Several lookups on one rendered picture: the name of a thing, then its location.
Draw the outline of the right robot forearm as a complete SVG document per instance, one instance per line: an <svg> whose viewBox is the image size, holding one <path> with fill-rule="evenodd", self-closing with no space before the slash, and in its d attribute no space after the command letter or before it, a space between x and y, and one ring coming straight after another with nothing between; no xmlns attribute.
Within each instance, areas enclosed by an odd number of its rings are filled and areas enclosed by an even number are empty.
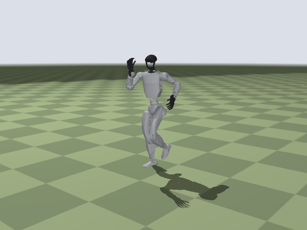
<svg viewBox="0 0 307 230"><path fill-rule="evenodd" d="M126 86L131 86L133 84L133 79L134 79L134 76L135 76L135 73L134 72L131 72L131 76L128 75L128 80L127 80L127 83L126 83Z"/></svg>

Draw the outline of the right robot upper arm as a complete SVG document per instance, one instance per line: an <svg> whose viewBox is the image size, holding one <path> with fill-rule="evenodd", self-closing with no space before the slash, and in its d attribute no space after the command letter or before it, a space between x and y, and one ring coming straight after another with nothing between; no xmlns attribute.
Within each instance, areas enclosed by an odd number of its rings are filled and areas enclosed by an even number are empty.
<svg viewBox="0 0 307 230"><path fill-rule="evenodd" d="M134 77L134 79L133 79L133 84L131 85L131 86L126 86L126 88L127 89L129 89L129 90L133 90L133 88L134 88L134 86L140 81L140 80L142 80L142 75L143 75L143 72L138 72L137 74L136 74L136 76Z"/></svg>

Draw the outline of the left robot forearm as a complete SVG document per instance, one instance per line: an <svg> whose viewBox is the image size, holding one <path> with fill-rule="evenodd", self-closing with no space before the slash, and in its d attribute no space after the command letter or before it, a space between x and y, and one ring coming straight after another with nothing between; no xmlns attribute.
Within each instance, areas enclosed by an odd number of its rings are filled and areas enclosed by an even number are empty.
<svg viewBox="0 0 307 230"><path fill-rule="evenodd" d="M176 87L174 87L174 90L172 92L172 95L174 95L175 99L178 95L178 92L180 91L180 88L181 88L181 84L180 84L180 82L177 82L177 85L176 85Z"/></svg>

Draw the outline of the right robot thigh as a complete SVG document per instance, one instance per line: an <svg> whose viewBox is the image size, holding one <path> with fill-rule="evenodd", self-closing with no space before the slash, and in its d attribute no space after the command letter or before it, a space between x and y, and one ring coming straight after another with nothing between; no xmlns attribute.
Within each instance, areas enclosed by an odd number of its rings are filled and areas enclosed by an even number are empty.
<svg viewBox="0 0 307 230"><path fill-rule="evenodd" d="M150 118L152 118L153 115L150 115L149 109L143 112L142 114L142 131L144 134L145 139L149 142L152 143L151 140L148 138L148 134L150 132Z"/></svg>

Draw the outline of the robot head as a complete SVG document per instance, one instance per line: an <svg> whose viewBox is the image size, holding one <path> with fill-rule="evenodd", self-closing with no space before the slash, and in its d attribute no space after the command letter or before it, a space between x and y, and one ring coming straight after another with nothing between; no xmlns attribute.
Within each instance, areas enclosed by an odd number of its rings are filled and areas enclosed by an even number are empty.
<svg viewBox="0 0 307 230"><path fill-rule="evenodd" d="M154 73L155 72L153 70L155 70L154 65L155 65L156 61L157 61L157 58L156 58L155 55L148 55L146 57L145 62L146 62L147 68L149 69L148 73ZM152 67L148 67L147 62L153 63L153 66Z"/></svg>

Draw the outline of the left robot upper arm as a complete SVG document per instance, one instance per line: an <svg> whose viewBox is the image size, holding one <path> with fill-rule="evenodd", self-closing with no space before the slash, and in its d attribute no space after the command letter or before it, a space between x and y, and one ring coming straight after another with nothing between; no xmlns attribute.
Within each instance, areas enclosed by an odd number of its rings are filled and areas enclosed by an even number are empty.
<svg viewBox="0 0 307 230"><path fill-rule="evenodd" d="M159 73L159 77L160 77L161 80L167 81L167 82L169 82L169 83L172 83L173 86L176 87L178 81L175 80L174 78L172 78L171 76L169 76L168 73L166 73L166 72L161 72L161 73Z"/></svg>

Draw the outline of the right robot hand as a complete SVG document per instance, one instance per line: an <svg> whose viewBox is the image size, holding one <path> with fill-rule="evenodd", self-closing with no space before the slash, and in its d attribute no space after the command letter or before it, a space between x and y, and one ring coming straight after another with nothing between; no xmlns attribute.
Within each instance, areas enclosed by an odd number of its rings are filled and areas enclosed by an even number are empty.
<svg viewBox="0 0 307 230"><path fill-rule="evenodd" d="M129 60L127 61L127 67L128 67L128 69L129 69L129 76L131 76L131 72L134 72L133 66L134 66L134 64L135 64L136 61L134 61L134 63L133 63L133 59L135 59L135 58L131 58L131 59L129 59Z"/></svg>

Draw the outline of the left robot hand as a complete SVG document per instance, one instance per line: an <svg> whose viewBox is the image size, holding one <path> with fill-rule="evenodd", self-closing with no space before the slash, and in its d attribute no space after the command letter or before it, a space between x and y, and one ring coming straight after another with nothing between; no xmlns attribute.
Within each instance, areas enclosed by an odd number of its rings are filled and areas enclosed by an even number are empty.
<svg viewBox="0 0 307 230"><path fill-rule="evenodd" d="M169 110L171 110L172 108L173 108L173 106L174 106L174 101L175 101L175 97L174 97L174 95L171 95L171 97L170 97L170 99L168 99L167 101L169 101L170 100L170 102L168 103L168 104L166 104L166 105L169 105L169 106L167 106L167 107L169 107L168 109Z"/></svg>

